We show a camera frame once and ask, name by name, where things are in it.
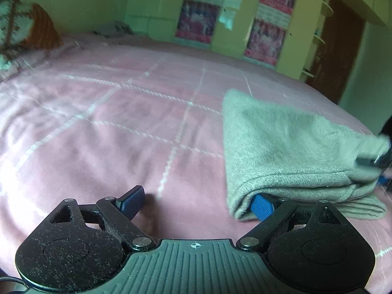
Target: orange knitted fabric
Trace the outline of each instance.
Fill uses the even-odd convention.
[[[34,24],[31,27],[30,36],[22,43],[23,47],[52,49],[62,45],[49,14],[39,4],[32,4],[31,17]]]

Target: poster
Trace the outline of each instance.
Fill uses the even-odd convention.
[[[208,48],[223,0],[184,0],[175,42]]]
[[[176,37],[210,44],[219,6],[184,0]]]
[[[275,68],[289,27],[295,0],[259,0],[244,52],[252,59]]]

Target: towel fold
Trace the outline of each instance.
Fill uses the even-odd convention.
[[[364,135],[326,118],[230,90],[223,101],[227,204],[238,220],[254,219],[259,193],[314,202],[327,199],[346,217],[378,219],[373,194],[381,170],[358,166],[389,149],[385,136]]]

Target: patterned pillow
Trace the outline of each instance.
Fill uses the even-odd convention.
[[[39,4],[0,0],[0,69],[9,69],[22,49],[61,45],[48,13]]]

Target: pink bedspread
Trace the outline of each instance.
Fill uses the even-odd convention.
[[[258,222],[226,208],[221,102],[236,88],[370,133],[311,87],[210,52],[133,38],[66,39],[0,84],[0,267],[17,275],[14,254],[64,198],[93,203],[137,184],[147,205],[135,223],[167,238],[237,240]],[[392,289],[392,201],[384,219],[351,220],[372,246],[367,289]]]

